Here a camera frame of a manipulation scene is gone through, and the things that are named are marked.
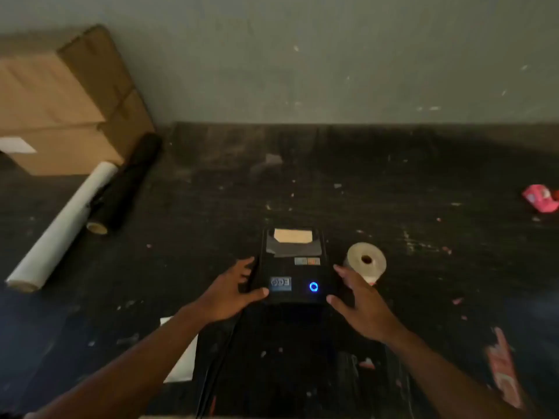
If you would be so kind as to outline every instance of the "forearm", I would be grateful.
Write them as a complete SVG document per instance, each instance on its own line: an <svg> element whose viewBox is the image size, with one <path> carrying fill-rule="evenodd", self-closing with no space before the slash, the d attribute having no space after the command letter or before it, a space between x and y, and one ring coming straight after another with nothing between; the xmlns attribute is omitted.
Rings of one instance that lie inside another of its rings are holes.
<svg viewBox="0 0 559 419"><path fill-rule="evenodd" d="M432 351L421 338L402 329L388 346L409 369L443 418L522 418L522 412Z"/></svg>
<svg viewBox="0 0 559 419"><path fill-rule="evenodd" d="M181 308L166 324L41 409L35 419L138 417L192 339L206 325L196 303Z"/></svg>

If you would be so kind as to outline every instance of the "white stretch film roll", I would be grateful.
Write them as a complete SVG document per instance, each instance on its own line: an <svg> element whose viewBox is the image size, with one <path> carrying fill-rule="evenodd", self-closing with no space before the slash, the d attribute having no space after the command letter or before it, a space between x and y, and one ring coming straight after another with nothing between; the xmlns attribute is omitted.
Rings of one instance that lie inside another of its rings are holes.
<svg viewBox="0 0 559 419"><path fill-rule="evenodd" d="M373 285L386 270L386 259L377 246L358 242L349 248L344 266L353 269Z"/></svg>
<svg viewBox="0 0 559 419"><path fill-rule="evenodd" d="M107 161L97 165L6 279L9 287L32 292L45 285L46 280L85 225L91 199L99 188L109 182L117 169L114 164Z"/></svg>

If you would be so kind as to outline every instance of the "hand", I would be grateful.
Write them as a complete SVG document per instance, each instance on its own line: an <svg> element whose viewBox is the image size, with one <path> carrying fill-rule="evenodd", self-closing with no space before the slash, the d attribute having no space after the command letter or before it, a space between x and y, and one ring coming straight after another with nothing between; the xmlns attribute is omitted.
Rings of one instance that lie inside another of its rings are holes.
<svg viewBox="0 0 559 419"><path fill-rule="evenodd" d="M239 284L247 282L246 277L250 275L247 266L253 261L254 257L237 260L237 263L219 275L196 301L204 315L207 315L208 322L230 318L248 304L268 296L268 288L258 288L246 294L239 293Z"/></svg>
<svg viewBox="0 0 559 419"><path fill-rule="evenodd" d="M347 267L334 265L334 269L342 277L345 285L353 291L355 308L348 307L336 296L327 296L326 300L346 318L355 331L370 340L388 345L398 334L406 331L378 291L367 284L361 275Z"/></svg>

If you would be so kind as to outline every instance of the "black device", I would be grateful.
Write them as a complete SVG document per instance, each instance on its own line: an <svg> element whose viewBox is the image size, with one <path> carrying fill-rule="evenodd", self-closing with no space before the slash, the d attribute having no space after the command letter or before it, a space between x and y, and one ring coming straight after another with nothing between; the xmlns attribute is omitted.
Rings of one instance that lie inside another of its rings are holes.
<svg viewBox="0 0 559 419"><path fill-rule="evenodd" d="M328 261L322 233L313 227L281 228L283 236L285 231L301 231L307 238L306 242L286 242L276 238L278 229L262 232L259 264L250 287L267 287L267 304L325 303L328 294L336 294L338 280Z"/></svg>

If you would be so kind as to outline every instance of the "black roll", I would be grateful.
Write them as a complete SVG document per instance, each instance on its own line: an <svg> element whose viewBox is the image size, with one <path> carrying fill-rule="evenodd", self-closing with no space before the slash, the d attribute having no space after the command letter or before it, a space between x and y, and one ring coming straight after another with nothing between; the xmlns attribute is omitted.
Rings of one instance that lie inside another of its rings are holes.
<svg viewBox="0 0 559 419"><path fill-rule="evenodd" d="M161 145L161 137L155 133L144 134L138 141L129 160L93 200L86 225L90 232L105 235L121 225Z"/></svg>

